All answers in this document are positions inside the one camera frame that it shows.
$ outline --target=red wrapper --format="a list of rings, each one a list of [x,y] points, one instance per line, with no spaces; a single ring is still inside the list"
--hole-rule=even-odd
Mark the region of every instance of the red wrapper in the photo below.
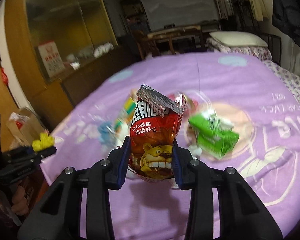
[[[172,178],[172,143],[180,129],[183,105],[146,85],[137,95],[130,128],[130,166],[137,174],[151,179]]]

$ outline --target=purple bedsheet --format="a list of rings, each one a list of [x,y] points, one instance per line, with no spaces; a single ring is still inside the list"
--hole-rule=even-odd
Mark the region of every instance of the purple bedsheet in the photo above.
[[[300,105],[252,56],[209,52],[156,57],[115,74],[53,132],[58,151],[41,165],[47,182],[68,166],[89,168],[107,156],[97,126],[114,120],[130,90],[143,83],[165,95],[182,91],[202,109],[213,107],[235,124],[240,139],[232,153],[220,161],[205,153],[199,158],[213,168],[235,167],[287,235],[300,218]],[[180,147],[192,142],[186,125],[184,118],[177,136]],[[193,145],[190,149],[195,155],[201,152]],[[127,178],[122,190],[110,191],[109,197],[116,239],[183,239],[190,191],[172,189],[168,180],[150,184]],[[217,214],[215,205],[215,237]],[[81,217],[85,236],[84,208]]]

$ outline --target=metal screw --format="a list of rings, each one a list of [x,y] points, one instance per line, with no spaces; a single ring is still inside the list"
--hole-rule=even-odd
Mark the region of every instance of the metal screw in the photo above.
[[[103,159],[103,160],[101,160],[100,163],[101,163],[102,166],[107,166],[107,165],[110,164],[110,161],[108,159]]]
[[[227,171],[229,174],[235,174],[235,168],[233,168],[233,167],[228,167],[228,168],[226,169],[226,171]]]
[[[198,166],[199,163],[200,163],[200,162],[199,162],[198,159],[192,159],[192,160],[190,161],[190,164],[193,165],[193,166]]]
[[[72,167],[65,168],[65,174],[71,174],[72,172],[73,172],[73,168]]]

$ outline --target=light blue dot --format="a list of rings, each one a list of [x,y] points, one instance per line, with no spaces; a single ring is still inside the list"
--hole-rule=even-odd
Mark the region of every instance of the light blue dot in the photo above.
[[[231,67],[245,67],[248,64],[245,58],[239,56],[223,56],[219,58],[218,62]]]
[[[113,76],[111,76],[109,78],[109,82],[110,83],[115,83],[115,82],[118,82],[118,81],[125,80],[126,78],[132,76],[132,74],[133,74],[133,70],[131,70],[131,69],[122,70],[122,71],[114,74]]]

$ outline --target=green package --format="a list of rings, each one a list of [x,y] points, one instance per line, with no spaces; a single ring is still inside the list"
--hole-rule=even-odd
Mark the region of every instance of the green package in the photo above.
[[[239,140],[239,134],[231,131],[231,125],[215,114],[191,116],[189,124],[196,132],[197,145],[217,159],[232,151]]]

